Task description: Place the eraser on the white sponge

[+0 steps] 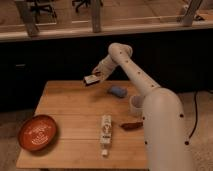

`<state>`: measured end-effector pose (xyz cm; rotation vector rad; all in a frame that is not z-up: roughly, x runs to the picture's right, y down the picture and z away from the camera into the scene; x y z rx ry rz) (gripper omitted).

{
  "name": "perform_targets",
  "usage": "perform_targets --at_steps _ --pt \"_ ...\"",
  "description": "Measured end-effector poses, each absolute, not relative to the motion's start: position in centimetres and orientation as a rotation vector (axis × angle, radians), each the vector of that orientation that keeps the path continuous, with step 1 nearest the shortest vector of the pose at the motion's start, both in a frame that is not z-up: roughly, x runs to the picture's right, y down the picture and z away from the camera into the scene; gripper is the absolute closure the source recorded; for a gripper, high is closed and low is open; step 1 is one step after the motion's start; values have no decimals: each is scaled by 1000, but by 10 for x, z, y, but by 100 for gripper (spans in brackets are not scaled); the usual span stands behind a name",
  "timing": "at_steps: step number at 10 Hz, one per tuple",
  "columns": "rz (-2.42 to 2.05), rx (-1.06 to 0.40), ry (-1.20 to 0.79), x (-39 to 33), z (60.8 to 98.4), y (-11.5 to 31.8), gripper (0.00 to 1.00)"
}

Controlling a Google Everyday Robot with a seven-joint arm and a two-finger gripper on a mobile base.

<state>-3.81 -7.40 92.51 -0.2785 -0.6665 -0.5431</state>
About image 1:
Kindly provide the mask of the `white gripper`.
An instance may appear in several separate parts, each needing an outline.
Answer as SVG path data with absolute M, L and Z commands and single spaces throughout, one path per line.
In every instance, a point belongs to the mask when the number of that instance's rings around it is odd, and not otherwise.
M 92 70 L 92 73 L 103 82 L 114 72 L 117 66 L 118 64 L 111 58 L 111 56 L 107 55 Z

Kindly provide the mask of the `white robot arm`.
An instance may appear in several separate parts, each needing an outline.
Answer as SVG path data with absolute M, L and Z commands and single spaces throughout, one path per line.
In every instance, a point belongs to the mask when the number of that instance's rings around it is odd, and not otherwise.
M 196 171 L 180 98 L 135 64 L 132 54 L 129 45 L 112 43 L 107 56 L 93 69 L 93 73 L 103 82 L 120 66 L 142 97 L 149 171 Z

